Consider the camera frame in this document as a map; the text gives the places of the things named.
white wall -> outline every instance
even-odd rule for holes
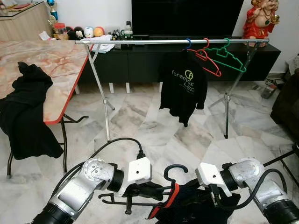
[[[60,22],[67,26],[123,29],[132,20],[131,0],[56,0]]]
[[[127,20],[132,20],[131,0],[56,0],[60,22],[67,26],[102,26],[105,31],[123,29]],[[246,12],[251,8],[250,0],[244,0],[233,36],[243,34]],[[277,14],[280,16],[270,43],[282,53],[271,72],[285,72],[285,61],[299,53],[299,0],[281,0]]]
[[[233,36],[243,34],[246,12],[251,7],[250,0],[244,0]],[[299,0],[281,0],[276,14],[280,16],[280,23],[269,34],[269,39],[271,45],[281,50],[281,54],[271,72],[285,72],[285,61],[299,53]]]

jar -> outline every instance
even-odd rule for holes
[[[54,24],[54,31],[57,34],[59,40],[68,40],[67,30],[65,24],[62,22],[57,22]]]

red hanger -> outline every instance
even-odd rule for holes
[[[207,55],[205,49],[209,47],[210,45],[210,41],[209,39],[207,38],[204,38],[204,40],[207,41],[207,45],[205,47],[203,47],[202,49],[199,49],[199,50],[193,50],[193,49],[186,49],[187,51],[192,51],[192,52],[195,52],[195,56],[200,58],[201,60],[203,61],[210,61],[214,67],[216,68],[216,72],[213,72],[205,67],[202,67],[204,70],[206,70],[207,72],[217,76],[217,77],[220,77],[222,75],[221,71],[219,70],[218,66],[216,65],[216,63],[211,59],[209,58],[209,56]]]

printed logo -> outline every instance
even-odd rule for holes
[[[185,76],[180,75],[175,70],[172,70],[172,74],[183,81],[183,84],[180,84],[180,86],[182,86],[188,93],[194,94],[194,83],[191,82],[193,79],[193,73],[190,70],[185,71]]]
[[[185,76],[187,79],[189,79],[190,81],[193,79],[193,73],[190,70],[186,70],[185,71]]]

marble table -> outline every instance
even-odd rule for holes
[[[43,104],[43,121],[47,125],[61,122],[64,143],[64,172],[66,172],[67,139],[64,123],[77,123],[64,114],[87,61],[83,45],[73,41],[11,41],[0,42],[0,98],[14,91],[12,83],[22,74],[18,62],[36,64],[53,81]],[[13,155],[8,159],[7,176]]]

